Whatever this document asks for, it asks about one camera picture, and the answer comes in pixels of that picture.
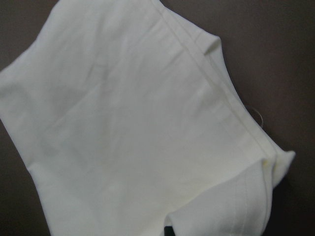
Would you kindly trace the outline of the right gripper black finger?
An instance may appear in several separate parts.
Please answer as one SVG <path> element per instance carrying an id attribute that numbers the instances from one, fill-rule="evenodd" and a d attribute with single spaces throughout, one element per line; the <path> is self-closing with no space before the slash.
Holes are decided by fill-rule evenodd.
<path id="1" fill-rule="evenodd" d="M 175 232 L 172 224 L 166 224 L 164 226 L 164 236 L 175 236 Z"/>

